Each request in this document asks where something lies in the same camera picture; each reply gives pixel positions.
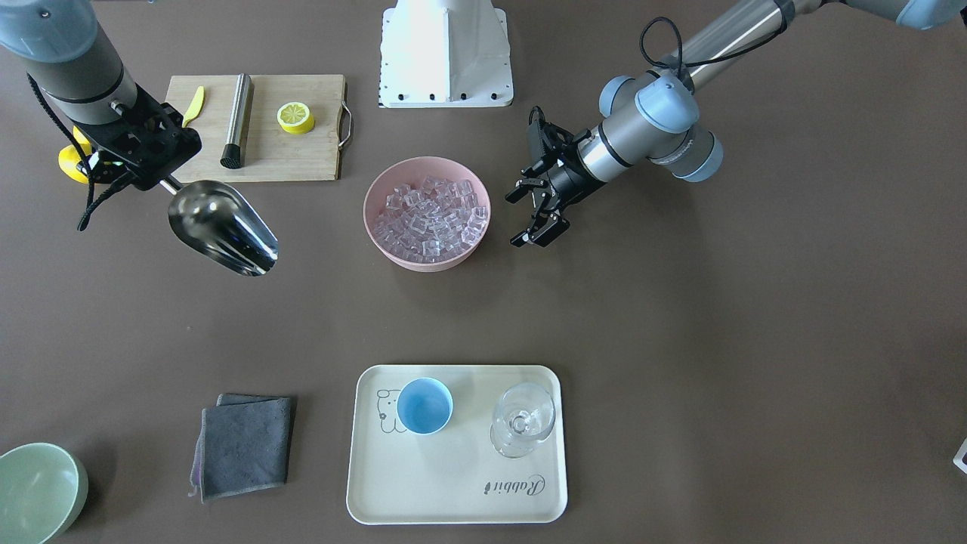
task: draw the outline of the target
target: cutting board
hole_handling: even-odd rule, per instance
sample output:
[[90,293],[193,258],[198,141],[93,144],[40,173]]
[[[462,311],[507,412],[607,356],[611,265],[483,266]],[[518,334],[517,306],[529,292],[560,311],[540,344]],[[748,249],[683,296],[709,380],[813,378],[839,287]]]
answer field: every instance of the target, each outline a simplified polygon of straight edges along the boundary
[[[251,112],[245,165],[219,164],[228,132],[238,76],[174,76],[165,101],[184,112],[199,85],[205,105],[190,128],[201,135],[201,152],[174,175],[184,183],[198,179],[226,182],[321,181],[338,179],[339,121],[345,76],[252,76]],[[289,102],[302,102],[315,117],[315,128],[291,135],[278,125],[276,113]]]

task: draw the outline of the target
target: table surface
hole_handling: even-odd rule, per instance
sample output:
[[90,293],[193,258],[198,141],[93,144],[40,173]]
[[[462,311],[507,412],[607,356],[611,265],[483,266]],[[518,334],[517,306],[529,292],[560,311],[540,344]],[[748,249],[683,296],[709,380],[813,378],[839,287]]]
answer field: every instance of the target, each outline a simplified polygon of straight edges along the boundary
[[[60,541],[967,540],[962,25],[838,5],[797,18],[696,96],[725,145],[716,177],[638,166],[550,247],[515,249],[529,211],[500,195],[528,164],[531,106],[597,124],[603,84],[646,68],[649,19],[687,37],[732,2],[494,3],[516,96],[473,110],[377,107],[385,0],[96,3],[156,97],[173,75],[346,75],[341,179],[241,188],[280,243],[256,279],[182,245],[162,189],[124,191],[76,232],[66,141],[0,54],[0,451],[51,441],[86,465],[89,503]],[[391,264],[363,227],[372,179],[420,155],[469,166],[496,202],[480,248],[443,273]],[[553,369],[564,515],[354,522],[354,388],[380,363]],[[224,392],[298,398],[289,481],[202,505],[191,455]]]

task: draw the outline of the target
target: blue cup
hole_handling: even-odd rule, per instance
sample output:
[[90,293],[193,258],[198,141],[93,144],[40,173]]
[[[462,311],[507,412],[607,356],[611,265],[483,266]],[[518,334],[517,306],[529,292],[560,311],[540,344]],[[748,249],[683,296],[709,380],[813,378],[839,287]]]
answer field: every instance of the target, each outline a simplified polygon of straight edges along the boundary
[[407,383],[396,400],[400,423],[417,435],[443,429],[454,414],[454,397],[439,379],[416,378]]

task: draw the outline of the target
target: mint green bowl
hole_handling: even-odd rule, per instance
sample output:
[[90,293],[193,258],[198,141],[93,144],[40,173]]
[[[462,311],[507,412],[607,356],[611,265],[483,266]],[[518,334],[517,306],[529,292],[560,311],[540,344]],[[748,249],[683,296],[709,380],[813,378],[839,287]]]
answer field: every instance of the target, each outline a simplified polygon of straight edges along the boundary
[[44,442],[0,456],[0,542],[42,544],[67,530],[87,499],[87,472],[66,449]]

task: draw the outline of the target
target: folded towel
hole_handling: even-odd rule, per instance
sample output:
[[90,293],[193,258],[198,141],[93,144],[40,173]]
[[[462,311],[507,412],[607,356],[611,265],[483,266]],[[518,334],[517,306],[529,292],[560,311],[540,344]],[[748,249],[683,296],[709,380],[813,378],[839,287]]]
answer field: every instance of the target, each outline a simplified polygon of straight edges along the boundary
[[190,482],[201,501],[281,486],[288,472],[292,400],[222,394],[201,410]]

